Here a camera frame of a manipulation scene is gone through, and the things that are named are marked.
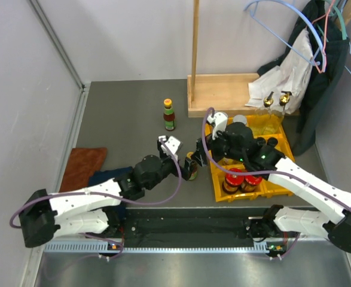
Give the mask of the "green bottle gold pourer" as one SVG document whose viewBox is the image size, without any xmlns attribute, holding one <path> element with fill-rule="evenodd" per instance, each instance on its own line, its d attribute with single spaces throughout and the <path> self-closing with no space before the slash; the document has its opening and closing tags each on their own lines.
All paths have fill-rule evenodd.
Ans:
<svg viewBox="0 0 351 287">
<path fill-rule="evenodd" d="M 188 152 L 187 153 L 187 158 L 191 160 L 191 175 L 189 180 L 193 181 L 197 177 L 197 169 L 198 169 L 198 164 L 191 158 L 193 155 L 193 152 Z"/>
</svg>

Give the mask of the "red lid jar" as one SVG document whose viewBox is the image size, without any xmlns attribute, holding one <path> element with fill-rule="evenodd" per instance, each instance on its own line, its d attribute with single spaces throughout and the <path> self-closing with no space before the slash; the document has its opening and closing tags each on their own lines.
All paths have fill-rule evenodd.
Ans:
<svg viewBox="0 0 351 287">
<path fill-rule="evenodd" d="M 241 186 L 244 181 L 244 176 L 242 175 L 242 170 L 238 168 L 232 168 L 230 169 L 230 171 L 239 173 L 239 175 L 226 173 L 224 181 L 222 182 L 222 190 L 226 194 L 235 194 L 240 192 Z"/>
<path fill-rule="evenodd" d="M 254 192 L 262 181 L 263 178 L 260 176 L 246 175 L 244 176 L 243 182 L 240 187 L 241 191 L 244 193 Z"/>
</svg>

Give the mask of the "red sauce bottle yellow cap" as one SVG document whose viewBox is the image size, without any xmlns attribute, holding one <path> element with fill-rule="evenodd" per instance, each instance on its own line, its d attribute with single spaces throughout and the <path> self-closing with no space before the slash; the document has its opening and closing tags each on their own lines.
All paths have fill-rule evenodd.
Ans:
<svg viewBox="0 0 351 287">
<path fill-rule="evenodd" d="M 173 131 L 176 128 L 176 124 L 175 124 L 175 112 L 173 110 L 172 100 L 167 98 L 163 101 L 163 104 L 164 104 L 163 118 L 164 118 L 165 129 L 168 131 Z"/>
</svg>

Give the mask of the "black cap spice jar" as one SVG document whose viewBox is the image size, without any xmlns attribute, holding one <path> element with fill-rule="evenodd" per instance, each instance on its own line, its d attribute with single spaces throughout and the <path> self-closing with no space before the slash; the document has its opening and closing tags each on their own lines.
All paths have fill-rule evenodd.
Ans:
<svg viewBox="0 0 351 287">
<path fill-rule="evenodd" d="M 263 146 L 267 144 L 267 141 L 263 137 L 256 138 L 256 141 L 257 141 L 257 145 L 259 146 Z"/>
<path fill-rule="evenodd" d="M 268 138 L 268 140 L 267 140 L 267 145 L 268 146 L 271 146 L 271 147 L 276 147 L 277 145 L 278 145 L 278 140 L 277 140 L 277 138 L 274 138 L 274 137 L 270 137 L 270 138 Z"/>
</svg>

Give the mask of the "clear bottle gold pourer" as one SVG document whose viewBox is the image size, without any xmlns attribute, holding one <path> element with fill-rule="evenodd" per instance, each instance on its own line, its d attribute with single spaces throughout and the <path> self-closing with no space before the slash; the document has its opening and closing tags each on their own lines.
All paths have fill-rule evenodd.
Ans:
<svg viewBox="0 0 351 287">
<path fill-rule="evenodd" d="M 274 122 L 272 117 L 271 106 L 274 103 L 274 92 L 264 98 L 263 105 L 255 111 L 255 119 L 253 125 L 253 132 L 255 136 L 269 135 L 274 133 Z"/>
</svg>

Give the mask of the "black cap spice jar back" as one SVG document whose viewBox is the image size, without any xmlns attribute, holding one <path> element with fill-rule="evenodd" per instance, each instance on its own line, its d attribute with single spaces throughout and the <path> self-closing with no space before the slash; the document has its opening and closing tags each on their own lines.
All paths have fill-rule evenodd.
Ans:
<svg viewBox="0 0 351 287">
<path fill-rule="evenodd" d="M 277 145 L 278 145 L 278 140 L 277 140 L 277 138 L 274 138 L 274 137 L 270 137 L 270 138 L 268 138 L 268 140 L 267 140 L 267 145 L 268 146 L 271 146 L 271 147 L 276 147 Z"/>
</svg>

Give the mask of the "clear bottle red label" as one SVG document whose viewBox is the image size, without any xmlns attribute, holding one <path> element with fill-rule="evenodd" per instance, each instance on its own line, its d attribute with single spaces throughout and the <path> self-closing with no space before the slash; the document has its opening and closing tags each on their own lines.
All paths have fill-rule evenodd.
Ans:
<svg viewBox="0 0 351 287">
<path fill-rule="evenodd" d="M 286 105 L 289 103 L 291 96 L 292 93 L 290 91 L 282 91 L 282 95 L 279 98 L 279 108 L 273 111 L 273 128 L 275 132 L 279 129 L 284 119 Z"/>
</svg>

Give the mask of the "small brown cap bottle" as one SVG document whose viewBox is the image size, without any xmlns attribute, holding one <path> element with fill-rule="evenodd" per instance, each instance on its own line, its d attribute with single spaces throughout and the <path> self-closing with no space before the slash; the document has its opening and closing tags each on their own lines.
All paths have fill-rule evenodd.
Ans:
<svg viewBox="0 0 351 287">
<path fill-rule="evenodd" d="M 229 158 L 223 158 L 223 159 L 222 159 L 222 162 L 223 162 L 225 165 L 232 165 L 232 164 L 234 163 L 234 160 L 229 159 Z"/>
</svg>

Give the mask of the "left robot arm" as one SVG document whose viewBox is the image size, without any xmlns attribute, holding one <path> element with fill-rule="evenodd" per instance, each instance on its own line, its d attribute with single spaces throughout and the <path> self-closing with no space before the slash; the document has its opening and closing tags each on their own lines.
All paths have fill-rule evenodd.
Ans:
<svg viewBox="0 0 351 287">
<path fill-rule="evenodd" d="M 147 190 L 159 185 L 169 175 L 187 181 L 195 164 L 207 163 L 202 139 L 183 165 L 178 151 L 182 143 L 173 136 L 157 139 L 159 155 L 147 155 L 134 167 L 118 171 L 98 184 L 65 193 L 35 191 L 16 212 L 26 248 L 36 248 L 51 240 L 75 234 L 110 238 L 119 232 L 118 208 L 135 203 Z"/>
</svg>

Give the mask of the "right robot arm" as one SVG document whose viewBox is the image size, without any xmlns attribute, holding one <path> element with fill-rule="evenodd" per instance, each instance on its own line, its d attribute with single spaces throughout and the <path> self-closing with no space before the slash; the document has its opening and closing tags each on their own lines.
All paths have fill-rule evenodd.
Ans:
<svg viewBox="0 0 351 287">
<path fill-rule="evenodd" d="M 232 176 L 253 176 L 280 185 L 315 207 L 314 211 L 273 205 L 264 214 L 263 230 L 272 237 L 293 231 L 329 240 L 351 254 L 351 193 L 336 188 L 295 164 L 268 143 L 260 144 L 243 123 L 228 124 L 228 116 L 209 108 L 202 136 L 207 159 Z"/>
</svg>

